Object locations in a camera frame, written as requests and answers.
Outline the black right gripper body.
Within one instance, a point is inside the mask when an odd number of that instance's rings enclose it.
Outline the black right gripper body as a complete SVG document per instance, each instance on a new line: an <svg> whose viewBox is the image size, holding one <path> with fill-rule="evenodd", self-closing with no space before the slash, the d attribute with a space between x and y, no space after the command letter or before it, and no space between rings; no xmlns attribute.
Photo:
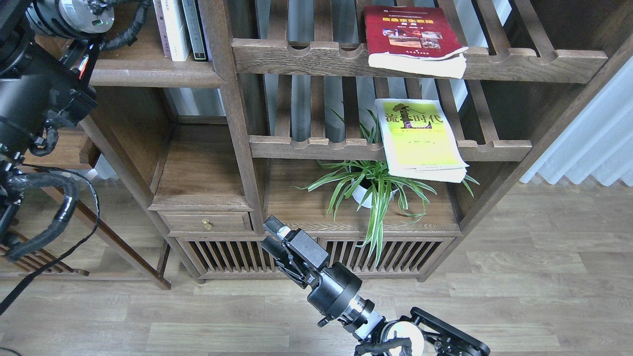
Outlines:
<svg viewBox="0 0 633 356"><path fill-rule="evenodd" d="M275 263L301 288L311 287L307 300L324 317L319 327L335 318L347 328L360 325L364 309L358 296L361 279L339 262L328 266L329 254L300 228L279 228L275 234L279 238Z"/></svg>

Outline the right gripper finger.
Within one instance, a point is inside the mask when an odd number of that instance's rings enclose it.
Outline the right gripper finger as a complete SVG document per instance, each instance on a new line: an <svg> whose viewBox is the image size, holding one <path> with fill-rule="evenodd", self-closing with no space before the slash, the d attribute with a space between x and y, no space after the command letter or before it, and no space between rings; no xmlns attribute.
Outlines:
<svg viewBox="0 0 633 356"><path fill-rule="evenodd" d="M264 221L263 227L280 242L288 241L294 237L294 230L279 221L275 216L269 216L269 218Z"/></svg>
<svg viewBox="0 0 633 356"><path fill-rule="evenodd" d="M276 262L288 262L289 255L283 245L276 241L273 237L267 236L262 241L262 248L267 251Z"/></svg>

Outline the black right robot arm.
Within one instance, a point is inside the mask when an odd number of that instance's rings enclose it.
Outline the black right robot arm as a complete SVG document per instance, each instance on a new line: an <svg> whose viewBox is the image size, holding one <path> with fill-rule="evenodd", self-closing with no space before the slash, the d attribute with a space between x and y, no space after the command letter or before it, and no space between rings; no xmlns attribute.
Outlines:
<svg viewBox="0 0 633 356"><path fill-rule="evenodd" d="M439 356L488 356L489 347L443 320L413 307L410 316L388 321L369 299L360 297L362 280L329 254L303 230L292 230L276 217L264 222L269 236L262 247L276 266L301 288L312 290L308 302L322 315L323 327L339 321L358 341L362 356L421 356L425 345Z"/></svg>

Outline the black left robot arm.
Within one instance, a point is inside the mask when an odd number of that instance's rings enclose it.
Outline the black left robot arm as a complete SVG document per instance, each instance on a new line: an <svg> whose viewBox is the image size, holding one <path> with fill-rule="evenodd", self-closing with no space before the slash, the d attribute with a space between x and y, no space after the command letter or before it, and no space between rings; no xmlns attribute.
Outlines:
<svg viewBox="0 0 633 356"><path fill-rule="evenodd" d="M3 0L1 2L1 245L6 259L17 262L54 241L66 228L79 202L72 178L59 168L19 167L26 152L49 155L59 128L74 128L96 107L90 78L103 50L136 42L152 6L139 0L129 27L112 39L118 0ZM9 226L24 192L59 188L61 205L50 225L28 241L19 241Z"/></svg>

